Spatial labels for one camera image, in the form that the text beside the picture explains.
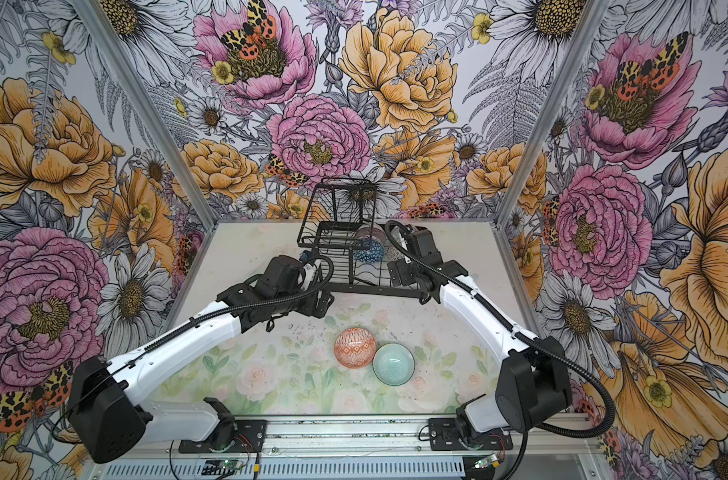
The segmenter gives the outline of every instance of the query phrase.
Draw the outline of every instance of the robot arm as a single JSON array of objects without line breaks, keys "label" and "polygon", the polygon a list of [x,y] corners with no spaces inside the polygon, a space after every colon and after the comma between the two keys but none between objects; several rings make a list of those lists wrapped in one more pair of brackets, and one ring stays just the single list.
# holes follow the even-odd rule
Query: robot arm
[{"label": "robot arm", "polygon": [[[550,427],[543,422],[571,404],[570,361],[563,360],[559,342],[551,337],[538,339],[498,309],[465,268],[454,260],[443,261],[429,230],[398,224],[401,238],[396,240],[391,223],[386,224],[386,233],[405,254],[404,259],[388,264],[391,282],[417,284],[425,293],[422,303],[431,298],[444,302],[484,341],[500,366],[494,397],[476,398],[457,410],[457,430],[464,443],[473,444],[493,428],[508,426],[525,433],[535,426]],[[312,252],[311,256],[325,259]],[[110,361],[93,357],[81,363],[73,376],[66,416],[94,461],[112,461],[140,442],[180,438],[226,448],[234,438],[234,418],[219,400],[149,402],[148,395],[204,352],[257,323],[267,322],[270,331],[274,319],[292,311],[323,318],[334,300],[322,290],[334,271],[326,260],[329,272],[321,281],[318,260],[303,264],[277,256],[264,274],[228,288],[196,318],[159,339]],[[554,361],[559,356],[562,360]],[[580,372],[579,366],[570,368],[590,375]],[[613,407],[606,417],[605,423],[611,426]],[[583,437],[601,433],[597,432],[588,430]]]}]

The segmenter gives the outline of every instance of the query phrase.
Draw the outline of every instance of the bowl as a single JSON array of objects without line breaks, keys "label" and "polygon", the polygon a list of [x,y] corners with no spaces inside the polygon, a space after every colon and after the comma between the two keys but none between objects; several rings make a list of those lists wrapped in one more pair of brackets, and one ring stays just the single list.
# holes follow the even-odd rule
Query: bowl
[{"label": "bowl", "polygon": [[360,369],[371,363],[377,351],[375,337],[366,329],[354,327],[340,333],[335,341],[335,357],[340,365]]},{"label": "bowl", "polygon": [[399,343],[386,343],[372,362],[377,378],[386,385],[404,385],[415,374],[415,357]]}]

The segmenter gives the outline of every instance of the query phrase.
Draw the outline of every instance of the floral tablecloth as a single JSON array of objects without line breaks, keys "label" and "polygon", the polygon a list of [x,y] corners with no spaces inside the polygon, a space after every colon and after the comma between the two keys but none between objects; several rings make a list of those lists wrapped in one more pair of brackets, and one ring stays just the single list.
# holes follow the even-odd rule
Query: floral tablecloth
[{"label": "floral tablecloth", "polygon": [[[325,319],[293,313],[267,333],[236,337],[187,365],[155,399],[197,402],[215,396],[236,415],[454,412],[497,384],[493,360],[443,306],[414,299],[338,293]],[[337,335],[364,327],[405,345],[415,375],[403,386],[380,382],[371,365],[351,370],[333,351]]]},{"label": "floral tablecloth", "polygon": [[[521,321],[490,226],[425,225],[444,257],[473,270],[484,293]],[[213,293],[262,273],[272,256],[299,255],[298,231],[297,223],[219,225],[177,323],[199,312]],[[291,313],[270,333],[256,326],[220,344],[163,383],[154,398],[197,402],[215,396],[236,415],[439,413],[454,411],[497,385],[490,353],[443,305],[352,293],[335,293],[335,298],[324,319]],[[390,387],[377,379],[371,366],[341,366],[334,342],[353,326],[369,330],[378,346],[406,346],[415,357],[412,379]]]}]

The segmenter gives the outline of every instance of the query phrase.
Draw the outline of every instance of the yellow peony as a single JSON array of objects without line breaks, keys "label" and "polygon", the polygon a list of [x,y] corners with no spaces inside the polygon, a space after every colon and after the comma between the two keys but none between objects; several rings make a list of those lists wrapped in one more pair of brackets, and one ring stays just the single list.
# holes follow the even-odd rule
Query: yellow peony
[{"label": "yellow peony", "polygon": [[[183,157],[206,198],[215,192],[237,200],[243,194],[260,191],[265,186],[257,162],[224,142],[201,140],[185,144]],[[184,197],[177,178],[172,187],[179,197]]]},{"label": "yellow peony", "polygon": [[116,186],[113,146],[78,100],[56,92],[60,104],[39,163],[31,101],[39,93],[21,78],[7,78],[0,86],[0,208],[14,205],[31,189],[57,198],[65,215],[78,216],[96,195]]},{"label": "yellow peony", "polygon": [[[468,193],[487,196],[507,190],[521,161],[523,147],[522,142],[511,148],[498,148],[482,155],[479,159],[482,168],[471,170],[466,177]],[[521,197],[518,198],[518,204],[527,215],[534,215],[545,196],[546,163],[545,154],[541,151],[537,156],[537,163],[527,177],[527,183],[523,186]]]},{"label": "yellow peony", "polygon": [[529,299],[534,302],[543,286],[543,255],[539,236],[521,234],[513,239],[513,258],[527,287]]},{"label": "yellow peony", "polygon": [[676,269],[660,272],[660,285],[686,315],[686,337],[700,358],[728,371],[728,149],[692,167],[689,192],[689,211],[673,206],[694,232],[691,250]]},{"label": "yellow peony", "polygon": [[133,258],[142,244],[148,244],[156,249],[156,260],[171,272],[177,242],[166,201],[139,168],[132,172],[131,180],[122,178],[119,189],[120,194],[100,197],[87,222],[92,246],[110,254],[121,250]]},{"label": "yellow peony", "polygon": [[398,162],[391,178],[406,178],[406,190],[399,192],[403,195],[402,210],[427,202],[441,189],[439,182],[449,184],[451,166],[460,166],[452,136],[438,139],[435,135],[426,135],[419,139],[415,132],[400,130],[380,137],[380,143],[372,151],[393,163]]},{"label": "yellow peony", "polygon": [[[705,449],[695,466],[707,466],[719,455],[716,443],[728,436],[728,408],[706,391],[714,387],[702,367],[686,361],[692,342],[684,324],[653,293],[624,293],[618,297],[618,315],[619,338],[610,346],[620,369],[613,379],[600,371],[618,409],[616,422],[640,442],[654,432],[651,447],[657,456],[669,456],[692,436],[702,436]],[[714,382],[726,390],[722,381]],[[585,391],[599,401],[593,387],[586,385]]]},{"label": "yellow peony", "polygon": [[381,127],[401,127],[425,133],[452,109],[457,65],[448,60],[428,65],[422,72],[405,71],[433,42],[433,34],[415,30],[398,10],[377,12],[374,33],[360,22],[348,30],[340,68],[357,83],[356,93],[371,91],[380,104]]}]

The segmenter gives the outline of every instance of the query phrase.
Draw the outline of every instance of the orange patterned bowl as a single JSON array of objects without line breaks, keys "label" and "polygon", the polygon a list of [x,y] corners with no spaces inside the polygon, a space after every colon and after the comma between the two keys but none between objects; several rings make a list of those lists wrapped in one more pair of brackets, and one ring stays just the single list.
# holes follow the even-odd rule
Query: orange patterned bowl
[{"label": "orange patterned bowl", "polygon": [[347,329],[335,342],[335,356],[340,365],[360,369],[371,363],[377,353],[377,341],[369,331],[362,328]]}]

